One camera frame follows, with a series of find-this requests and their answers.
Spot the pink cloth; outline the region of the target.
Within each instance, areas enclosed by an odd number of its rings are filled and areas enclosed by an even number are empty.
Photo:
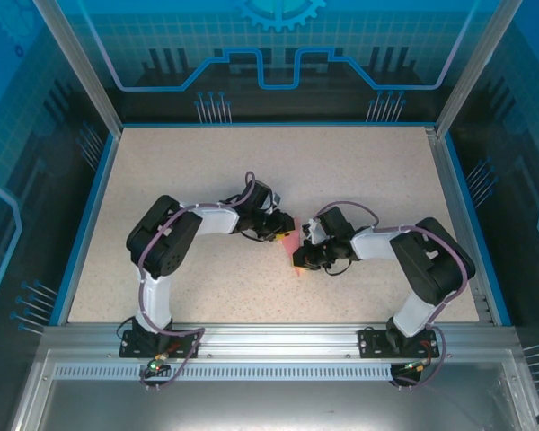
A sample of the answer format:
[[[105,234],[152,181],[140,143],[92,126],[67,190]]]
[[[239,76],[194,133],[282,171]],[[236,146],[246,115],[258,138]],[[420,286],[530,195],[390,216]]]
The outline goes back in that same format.
[[[288,260],[289,260],[289,264],[290,264],[290,267],[295,271],[295,268],[298,268],[294,265],[294,262],[293,262],[293,255],[294,255],[294,252],[299,248],[299,246],[301,245],[302,243],[302,240],[301,240],[301,233],[302,233],[302,230],[301,230],[301,220],[299,217],[295,217],[294,218],[294,224],[295,224],[295,229],[290,232],[290,235],[281,241],[285,251],[286,251],[286,254],[288,256]]]

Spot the grey metal tray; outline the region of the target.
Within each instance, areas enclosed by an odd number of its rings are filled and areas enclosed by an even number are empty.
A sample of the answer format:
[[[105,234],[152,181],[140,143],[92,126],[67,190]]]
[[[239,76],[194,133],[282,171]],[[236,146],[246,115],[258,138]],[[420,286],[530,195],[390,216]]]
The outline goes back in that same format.
[[[539,431],[508,365],[447,365],[426,386],[363,380],[132,381],[33,375],[8,431]]]

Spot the blue table edge strip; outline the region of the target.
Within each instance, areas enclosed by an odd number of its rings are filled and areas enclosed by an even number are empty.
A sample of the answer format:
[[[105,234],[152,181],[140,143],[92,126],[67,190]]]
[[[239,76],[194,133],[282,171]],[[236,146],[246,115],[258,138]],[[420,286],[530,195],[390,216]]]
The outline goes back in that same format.
[[[451,164],[451,171],[455,176],[455,184],[459,188],[460,199],[462,201],[464,215],[468,233],[467,240],[473,247],[473,258],[477,267],[475,275],[476,283],[484,289],[484,295],[490,310],[491,319],[497,326],[513,325],[509,316],[502,290],[499,285],[498,277],[493,267],[490,253],[483,236],[482,228],[478,220],[475,204],[472,201],[469,186],[465,178],[455,144],[449,133],[444,137],[446,155]]]
[[[110,134],[104,145],[102,157],[94,175],[88,199],[86,200],[73,247],[58,289],[57,299],[53,311],[50,314],[49,326],[65,325],[67,322],[93,237],[93,230],[102,206],[102,200],[107,188],[118,145],[119,138]]]

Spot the aluminium mounting rail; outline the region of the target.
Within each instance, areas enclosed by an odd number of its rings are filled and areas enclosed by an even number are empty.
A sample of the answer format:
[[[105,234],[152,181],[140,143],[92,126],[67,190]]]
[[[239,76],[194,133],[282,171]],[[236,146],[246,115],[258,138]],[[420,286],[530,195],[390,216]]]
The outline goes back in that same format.
[[[359,358],[358,324],[210,324],[201,339],[202,360]],[[101,323],[48,327],[39,352],[66,359],[105,360],[118,355],[117,325]],[[512,327],[473,323],[439,323],[445,341],[439,349],[457,362],[499,360],[520,354],[517,331]]]

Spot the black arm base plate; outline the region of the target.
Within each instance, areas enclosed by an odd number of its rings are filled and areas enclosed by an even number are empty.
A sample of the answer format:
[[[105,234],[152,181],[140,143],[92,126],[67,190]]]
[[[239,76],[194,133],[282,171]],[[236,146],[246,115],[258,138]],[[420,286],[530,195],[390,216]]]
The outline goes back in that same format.
[[[437,336],[433,330],[422,330],[407,338],[398,330],[375,330],[365,327],[357,332],[358,352],[362,359],[439,358]]]
[[[122,358],[151,358],[167,354],[183,359],[196,346],[198,335],[166,336],[142,330],[125,330],[121,336],[119,356]]]

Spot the aluminium side rail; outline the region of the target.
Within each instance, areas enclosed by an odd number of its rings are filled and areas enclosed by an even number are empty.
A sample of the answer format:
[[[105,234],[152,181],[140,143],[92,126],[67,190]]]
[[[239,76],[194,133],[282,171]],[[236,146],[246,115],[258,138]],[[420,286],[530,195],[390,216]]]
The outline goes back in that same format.
[[[472,322],[482,326],[496,326],[496,308],[495,305],[491,304],[490,280],[473,232],[468,207],[464,200],[462,183],[455,173],[446,141],[437,136],[434,128],[426,127],[425,132],[450,217],[448,230],[470,256],[475,266],[475,275],[468,282],[464,292],[439,314],[436,322],[450,320]]]

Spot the aluminium frame post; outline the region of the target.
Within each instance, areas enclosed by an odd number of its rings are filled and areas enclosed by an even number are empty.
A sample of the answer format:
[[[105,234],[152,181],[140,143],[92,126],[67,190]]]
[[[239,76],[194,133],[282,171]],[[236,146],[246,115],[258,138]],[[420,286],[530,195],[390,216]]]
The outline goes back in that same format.
[[[437,118],[435,131],[437,139],[445,138],[522,2],[523,0],[499,0],[496,10]]]
[[[32,0],[49,31],[84,87],[107,129],[121,138],[123,125],[98,75],[56,0]]]

